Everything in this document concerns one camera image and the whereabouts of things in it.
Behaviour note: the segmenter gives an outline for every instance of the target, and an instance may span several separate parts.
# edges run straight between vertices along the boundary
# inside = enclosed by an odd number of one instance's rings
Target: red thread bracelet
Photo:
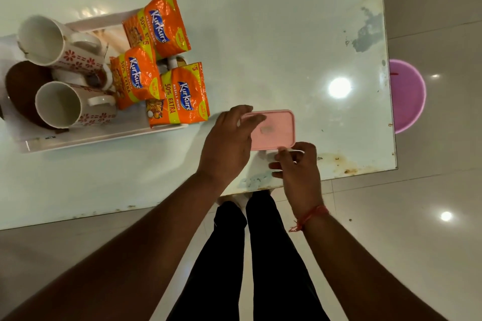
[[[330,211],[323,204],[321,204],[319,206],[316,206],[315,208],[311,209],[306,215],[299,218],[296,221],[296,226],[291,227],[289,232],[301,231],[303,229],[306,221],[308,221],[312,216],[314,216],[314,215],[327,215],[328,213],[330,213]]]

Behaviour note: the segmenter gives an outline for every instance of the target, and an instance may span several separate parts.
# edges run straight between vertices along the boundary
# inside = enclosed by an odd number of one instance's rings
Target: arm
[[[316,148],[297,142],[288,152],[282,148],[269,166],[282,170],[286,197],[296,218],[323,204]],[[315,215],[303,232],[326,280],[350,321],[444,321],[378,261],[330,215]]]
[[[197,172],[141,220],[21,304],[4,321],[148,321],[204,216],[247,164],[251,131],[237,123],[250,106],[218,117]]]

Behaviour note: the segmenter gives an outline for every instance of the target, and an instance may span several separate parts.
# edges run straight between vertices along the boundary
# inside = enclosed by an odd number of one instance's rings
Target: pink bucket
[[[418,70],[401,60],[390,60],[390,86],[395,133],[405,131],[422,114],[427,97],[425,81]]]

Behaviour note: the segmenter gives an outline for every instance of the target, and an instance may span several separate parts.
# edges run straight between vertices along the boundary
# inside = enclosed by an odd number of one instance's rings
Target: pink plastic container
[[[422,114],[427,98],[425,81],[418,70],[401,60],[390,60],[390,86],[395,133],[405,131]]]
[[[264,114],[262,121],[251,133],[251,151],[276,150],[280,146],[290,148],[295,142],[294,115],[290,110],[258,111],[244,114],[241,122],[255,114]]]

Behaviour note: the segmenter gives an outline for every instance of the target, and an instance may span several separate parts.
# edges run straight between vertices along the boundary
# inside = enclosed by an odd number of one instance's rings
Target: white tiled floor
[[[389,54],[427,83],[425,111],[397,135],[399,169],[323,182],[341,223],[402,282],[453,320],[479,320],[482,295],[482,5],[480,0],[385,0]],[[282,190],[273,193],[286,224]],[[163,320],[213,228],[215,206],[196,232],[153,320]],[[444,222],[440,214],[453,213]],[[0,317],[139,219],[146,210],[0,232]],[[306,241],[291,234],[332,321],[346,317]],[[239,307],[252,319],[246,236]]]

